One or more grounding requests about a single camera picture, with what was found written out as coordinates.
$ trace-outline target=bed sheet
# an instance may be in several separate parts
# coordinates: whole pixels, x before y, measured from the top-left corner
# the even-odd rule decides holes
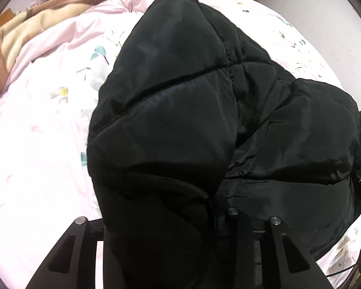
[[[101,217],[86,142],[98,89],[154,0],[107,0],[31,39],[0,96],[0,277],[23,289],[76,217]],[[314,47],[281,15],[253,0],[199,0],[219,10],[296,78],[342,88]],[[318,261],[348,267],[361,248],[361,217]],[[97,253],[96,288],[102,284]],[[338,286],[345,272],[330,280]]]

